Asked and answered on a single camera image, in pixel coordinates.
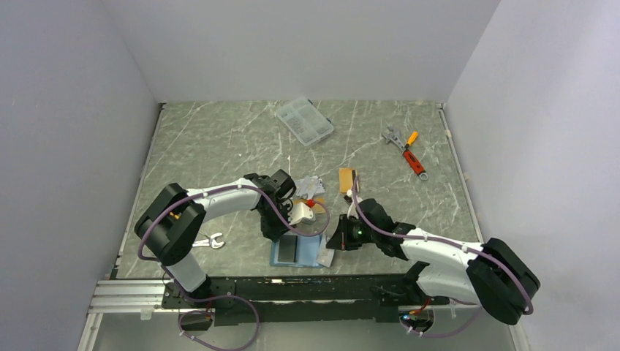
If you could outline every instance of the white enclosure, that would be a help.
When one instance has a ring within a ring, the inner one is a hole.
[[[532,350],[620,349],[620,2],[22,0],[0,12],[0,350],[75,350],[158,102],[299,96],[447,101],[483,236],[542,283],[521,319]],[[493,322],[454,347],[512,349]]]
[[[499,3],[103,1],[160,102],[445,101]]]

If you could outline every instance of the open-end wrench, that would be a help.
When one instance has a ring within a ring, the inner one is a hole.
[[[207,246],[207,247],[211,247],[212,249],[219,249],[225,244],[225,242],[223,241],[220,241],[220,242],[216,241],[216,239],[220,236],[222,236],[221,233],[215,233],[212,236],[209,236],[208,238],[204,240],[195,241],[192,244],[192,246],[193,247]]]

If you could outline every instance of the marble table surface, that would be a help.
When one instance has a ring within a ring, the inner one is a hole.
[[[394,221],[463,241],[476,241],[465,194],[434,102],[314,101],[334,125],[334,133],[307,148],[275,116],[286,102],[169,103],[159,129],[143,185],[137,199],[134,224],[169,183],[184,188],[226,184],[247,173],[272,175],[279,168],[294,179],[319,176],[325,183],[332,220],[347,204],[339,194],[339,168],[360,174],[360,196],[373,197]],[[414,130],[419,137],[411,151],[420,159],[429,180],[421,181],[398,149],[386,145],[381,131],[400,128],[403,137]],[[329,268],[291,268],[269,265],[271,241],[260,232],[256,211],[227,214],[205,223],[201,233],[221,232],[221,249],[193,248],[192,253],[209,276],[290,276],[321,274],[403,273],[411,262],[393,259],[374,245],[352,252],[336,252]],[[122,249],[118,278],[159,278],[156,263],[137,258],[138,237],[131,232]]]

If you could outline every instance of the floor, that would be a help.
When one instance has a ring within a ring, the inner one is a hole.
[[[360,196],[373,197],[394,221],[463,241],[477,241],[445,129],[433,102],[315,101],[335,132],[309,148],[302,146],[275,117],[285,102],[184,102],[165,105],[131,228],[137,218],[172,182],[184,188],[204,188],[234,181],[247,173],[271,175],[279,168],[294,179],[319,176],[327,192],[332,220],[347,204],[339,194],[338,170],[353,167],[361,177]],[[407,138],[417,130],[411,147],[428,172],[421,181],[398,149],[386,145],[381,131],[400,128]],[[375,246],[336,252],[329,268],[269,265],[271,242],[264,239],[255,212],[227,214],[205,223],[204,234],[224,233],[220,250],[194,248],[192,253],[210,276],[291,276],[320,274],[403,273],[411,262],[384,256]],[[131,232],[122,248],[118,278],[159,278],[155,263],[139,260],[138,237]]]
[[[446,333],[460,327],[474,310],[457,313],[453,320],[448,311],[437,312],[441,320],[429,333]],[[117,350],[208,350],[204,346],[178,337],[178,315],[156,313],[151,320],[140,320],[138,314],[106,314],[103,317],[94,351]],[[233,349],[252,336],[254,325],[212,327],[197,335],[217,347]],[[248,351],[377,351],[377,350],[462,350],[512,351],[515,349],[507,325],[482,313],[466,331],[446,339],[424,339],[407,335],[398,323],[376,323],[372,320],[334,322],[287,322],[261,325],[257,340]]]

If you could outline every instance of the clear plastic box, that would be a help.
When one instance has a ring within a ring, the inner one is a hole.
[[[280,121],[304,146],[310,146],[333,132],[333,125],[305,98],[300,98],[276,110]]]

